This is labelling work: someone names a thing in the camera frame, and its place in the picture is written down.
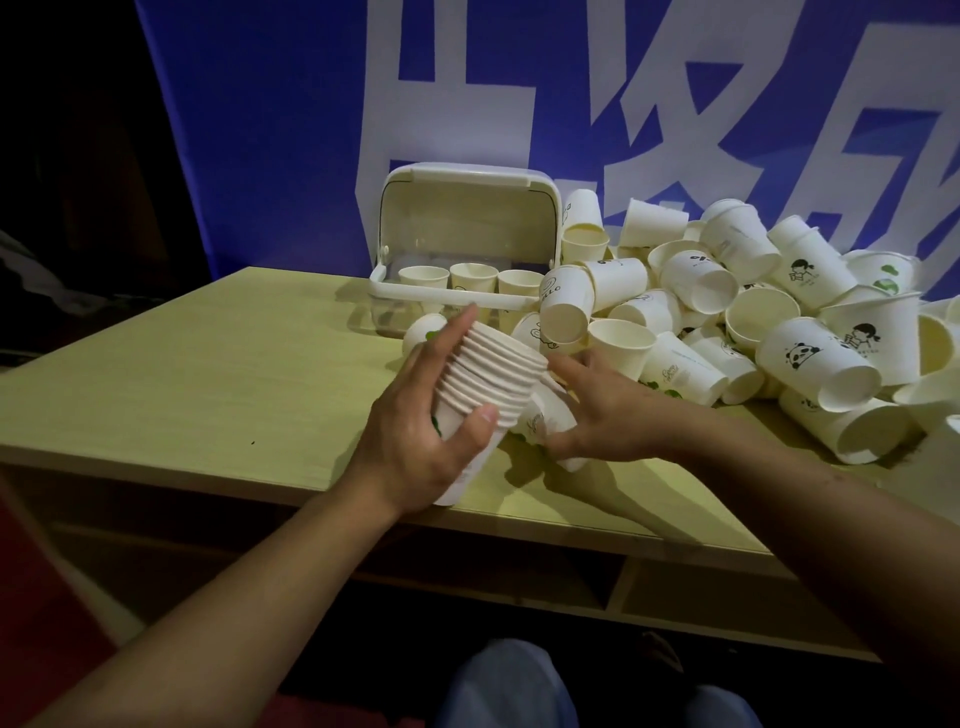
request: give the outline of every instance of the hand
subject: hand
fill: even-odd
[[[431,417],[433,390],[450,356],[476,319],[471,305],[426,344],[416,347],[373,403],[367,426],[341,482],[358,480],[393,518],[423,510],[490,442],[498,413],[477,407],[449,440]]]
[[[547,438],[546,448],[555,460],[676,460],[695,442],[695,431],[703,430],[704,420],[717,417],[709,407],[667,397],[627,379],[590,350],[576,358],[552,354],[549,359],[550,369],[579,401],[577,426]]]

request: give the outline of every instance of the blue backdrop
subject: blue backdrop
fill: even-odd
[[[960,293],[951,0],[138,0],[215,276],[366,276],[406,161],[794,212]]]

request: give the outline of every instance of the forearm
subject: forearm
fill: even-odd
[[[365,493],[334,488],[314,498],[37,724],[253,724],[350,573],[393,522]]]
[[[885,662],[947,694],[960,678],[960,528],[729,424],[682,464]]]

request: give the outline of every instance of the red floor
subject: red floor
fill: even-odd
[[[0,502],[0,728],[14,728],[113,654],[113,646]],[[260,728],[386,728],[358,708],[277,695]],[[402,720],[418,728],[418,720]]]

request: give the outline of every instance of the plastic storage box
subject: plastic storage box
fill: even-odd
[[[542,172],[444,162],[398,167],[383,185],[370,275],[377,330],[402,336],[422,315],[422,303],[442,304],[447,314],[470,303],[490,310],[536,310],[534,296],[394,281],[407,266],[449,268],[460,262],[546,273],[560,260],[560,214],[560,192]]]

